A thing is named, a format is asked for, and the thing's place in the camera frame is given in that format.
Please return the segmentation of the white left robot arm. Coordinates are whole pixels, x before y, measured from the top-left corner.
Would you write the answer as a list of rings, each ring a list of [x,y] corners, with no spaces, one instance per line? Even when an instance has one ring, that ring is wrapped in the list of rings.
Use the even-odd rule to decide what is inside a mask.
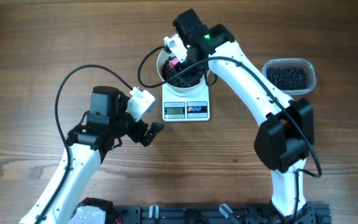
[[[117,88],[96,86],[90,109],[63,137],[63,157],[45,190],[21,223],[68,223],[87,183],[106,154],[122,146],[122,137],[149,146],[164,128],[141,117],[156,102],[146,90],[133,88],[126,96]]]

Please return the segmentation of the black beans in bowl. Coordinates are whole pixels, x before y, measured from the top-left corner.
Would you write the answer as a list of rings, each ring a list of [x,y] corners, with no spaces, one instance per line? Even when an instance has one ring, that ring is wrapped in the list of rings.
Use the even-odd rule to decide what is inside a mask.
[[[162,67],[162,78],[164,80],[171,79],[176,74],[180,73],[182,70],[188,68],[190,66],[189,63],[180,63],[177,62],[173,67],[170,66],[170,63],[175,62],[176,58],[172,58],[171,60],[167,59]],[[179,87],[179,88],[189,88],[199,84],[201,79],[201,72],[197,72],[195,68],[188,70],[185,73],[182,73],[179,76],[171,79],[168,84]]]

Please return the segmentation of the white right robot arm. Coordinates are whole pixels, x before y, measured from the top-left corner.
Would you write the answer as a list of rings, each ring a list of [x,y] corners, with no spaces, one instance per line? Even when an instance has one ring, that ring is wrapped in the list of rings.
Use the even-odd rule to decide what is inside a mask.
[[[297,221],[306,203],[302,192],[306,159],[316,157],[311,104],[304,98],[295,101],[274,86],[222,24],[208,27],[189,9],[172,25],[190,67],[213,72],[250,109],[259,126],[255,152],[272,174],[271,203],[281,217]]]

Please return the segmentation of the black beans in container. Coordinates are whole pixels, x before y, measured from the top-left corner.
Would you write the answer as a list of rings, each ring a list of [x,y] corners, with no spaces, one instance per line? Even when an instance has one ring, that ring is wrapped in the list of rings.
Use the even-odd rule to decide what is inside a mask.
[[[307,88],[309,81],[303,68],[268,68],[267,79],[281,90],[302,90]]]

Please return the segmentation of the white bowl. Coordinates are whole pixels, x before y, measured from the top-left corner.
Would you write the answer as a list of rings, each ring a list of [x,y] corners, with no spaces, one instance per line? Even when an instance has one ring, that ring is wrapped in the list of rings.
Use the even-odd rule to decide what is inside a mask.
[[[167,59],[170,59],[170,58],[175,58],[176,56],[173,54],[173,53],[168,53],[166,50],[161,50],[159,52],[159,55],[157,57],[157,72],[158,72],[158,75],[160,76],[160,78],[162,79],[162,81],[165,81],[163,78],[162,78],[162,67],[163,67],[163,64],[164,62],[167,60]],[[163,84],[163,86],[165,87],[170,87],[172,90],[175,90],[177,92],[186,92],[186,91],[190,91],[190,90],[194,90],[198,87],[201,87],[205,84],[207,84],[208,80],[209,80],[209,70],[206,70],[206,69],[201,69],[201,68],[195,68],[197,72],[201,72],[201,79],[200,79],[200,82],[199,84],[195,85],[195,86],[192,86],[192,87],[189,87],[189,88],[179,88],[179,87],[175,87],[175,86],[172,86],[170,84],[168,84],[168,82],[173,79],[174,77],[171,77],[171,79],[168,79],[168,82],[166,82],[165,84]]]

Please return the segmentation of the clear plastic container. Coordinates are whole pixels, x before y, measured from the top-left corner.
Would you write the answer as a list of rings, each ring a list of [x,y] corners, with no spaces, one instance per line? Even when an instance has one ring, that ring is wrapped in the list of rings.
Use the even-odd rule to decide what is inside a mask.
[[[288,95],[304,95],[316,86],[316,73],[312,63],[303,58],[277,58],[269,60],[262,74],[279,90]]]

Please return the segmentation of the white digital kitchen scale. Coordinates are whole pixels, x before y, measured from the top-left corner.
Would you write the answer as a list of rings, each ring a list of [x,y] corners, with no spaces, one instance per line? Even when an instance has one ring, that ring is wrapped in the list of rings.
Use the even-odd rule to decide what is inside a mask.
[[[162,86],[162,118],[166,122],[210,119],[209,88],[206,85],[186,92]]]

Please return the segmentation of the pink scoop blue handle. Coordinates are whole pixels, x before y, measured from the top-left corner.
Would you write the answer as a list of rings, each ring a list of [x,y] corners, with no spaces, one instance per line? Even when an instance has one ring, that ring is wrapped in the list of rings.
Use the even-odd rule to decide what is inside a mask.
[[[175,58],[170,58],[168,60],[168,65],[171,69],[177,69],[178,67],[180,67],[181,62],[179,59]]]

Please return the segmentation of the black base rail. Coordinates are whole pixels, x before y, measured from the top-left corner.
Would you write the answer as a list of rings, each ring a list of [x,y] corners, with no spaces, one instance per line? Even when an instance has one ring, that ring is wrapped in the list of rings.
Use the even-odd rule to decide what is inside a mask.
[[[214,224],[214,223],[291,223],[272,204],[218,207],[159,207],[114,205],[99,198],[85,198],[74,209],[70,223],[110,224]]]

